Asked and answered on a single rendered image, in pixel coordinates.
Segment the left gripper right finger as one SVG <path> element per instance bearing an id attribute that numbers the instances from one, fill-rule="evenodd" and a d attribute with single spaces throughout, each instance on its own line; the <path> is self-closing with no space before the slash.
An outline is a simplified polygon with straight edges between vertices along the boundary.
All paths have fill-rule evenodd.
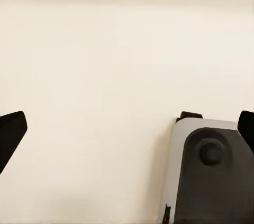
<path id="1" fill-rule="evenodd" d="M 237 122 L 238 131 L 254 153 L 254 112 L 243 110 Z"/>

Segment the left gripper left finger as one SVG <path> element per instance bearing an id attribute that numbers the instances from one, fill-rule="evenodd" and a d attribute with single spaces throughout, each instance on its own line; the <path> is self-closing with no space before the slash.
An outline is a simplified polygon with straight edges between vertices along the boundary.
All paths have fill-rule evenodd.
<path id="1" fill-rule="evenodd" d="M 23 111 L 0 117 L 0 175 L 28 130 Z"/>

